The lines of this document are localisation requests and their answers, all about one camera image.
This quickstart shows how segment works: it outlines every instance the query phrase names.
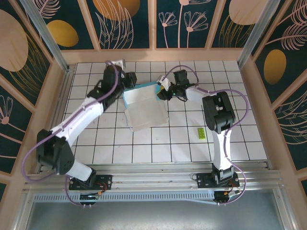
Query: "robotic arm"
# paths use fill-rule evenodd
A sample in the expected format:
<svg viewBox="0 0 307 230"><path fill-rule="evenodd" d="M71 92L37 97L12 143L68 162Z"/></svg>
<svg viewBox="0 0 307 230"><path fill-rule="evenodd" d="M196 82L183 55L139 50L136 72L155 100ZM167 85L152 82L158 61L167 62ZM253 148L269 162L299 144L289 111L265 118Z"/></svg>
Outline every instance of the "robotic arm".
<svg viewBox="0 0 307 230"><path fill-rule="evenodd" d="M108 107L123 93L126 88L134 88L137 78L134 72L125 73L125 62L113 62L120 76L116 76L114 67L109 65L104 71L104 78L100 80L93 90L91 90L80 107L71 114L65 121L50 131L41 130L37 134L37 142L52 135L61 129L61 132L53 138L39 146L36 151L37 161L49 166L57 174L67 174L76 178L84 188L93 187L96 181L96 171L91 167L78 162L71 151L71 146L80 133L97 117L99 117ZM115 79L118 84L115 90L104 100L98 102L97 99L108 93Z"/></svg>
<svg viewBox="0 0 307 230"><path fill-rule="evenodd" d="M190 84L187 72L180 70L174 72L175 84L169 82L167 78L161 76L157 83L163 86L158 93L161 100L171 100L174 96L183 98L183 101L192 100L203 105L205 120L211 130L214 142L214 160L212 168L212 178L216 184L221 184L232 179L234 168L226 158L224 152L225 132L236 120L235 113L231 106L226 92L204 93L195 84ZM226 151L230 159L230 134L226 137Z"/></svg>

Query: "black mount plate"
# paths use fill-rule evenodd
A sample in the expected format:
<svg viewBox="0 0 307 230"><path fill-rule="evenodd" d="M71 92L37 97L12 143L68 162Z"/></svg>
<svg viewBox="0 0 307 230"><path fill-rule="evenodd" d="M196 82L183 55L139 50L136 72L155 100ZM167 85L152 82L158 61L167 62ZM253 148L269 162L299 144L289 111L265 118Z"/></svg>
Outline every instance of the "black mount plate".
<svg viewBox="0 0 307 230"><path fill-rule="evenodd" d="M216 184L211 173L197 173L196 181L198 188L231 188L232 184L229 181L231 181L235 187L240 187L238 174L235 172L233 178L225 183Z"/></svg>
<svg viewBox="0 0 307 230"><path fill-rule="evenodd" d="M96 181L93 187L90 190L101 190L100 184L105 187L106 189L110 190L112 186L112 175L97 175ZM79 182L73 178L69 184L69 190L75 191L75 190L89 190L88 188L83 188L80 186Z"/></svg>

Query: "white grid floor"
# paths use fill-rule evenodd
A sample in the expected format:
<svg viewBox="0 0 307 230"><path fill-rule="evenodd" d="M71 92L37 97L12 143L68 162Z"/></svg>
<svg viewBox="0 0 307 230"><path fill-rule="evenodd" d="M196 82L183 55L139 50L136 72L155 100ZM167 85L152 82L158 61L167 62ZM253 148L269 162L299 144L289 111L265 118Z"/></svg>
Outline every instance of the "white grid floor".
<svg viewBox="0 0 307 230"><path fill-rule="evenodd" d="M201 88L236 89L247 94L235 61L127 62L126 72L135 71L137 83L144 84L156 81L179 63L196 70ZM77 65L64 118L77 109L102 79L104 69L105 63ZM193 73L187 71L190 82L195 82ZM173 74L169 79L175 82ZM241 118L246 107L244 100L228 95L237 118ZM173 98L165 102L165 108L169 113L168 123L132 132L124 114L124 101L119 98L76 139L72 147L75 158L85 164L213 161L213 138L205 124L202 106ZM205 128L205 140L198 138L199 127ZM251 110L242 124L233 129L231 157L234 161L267 159Z"/></svg>

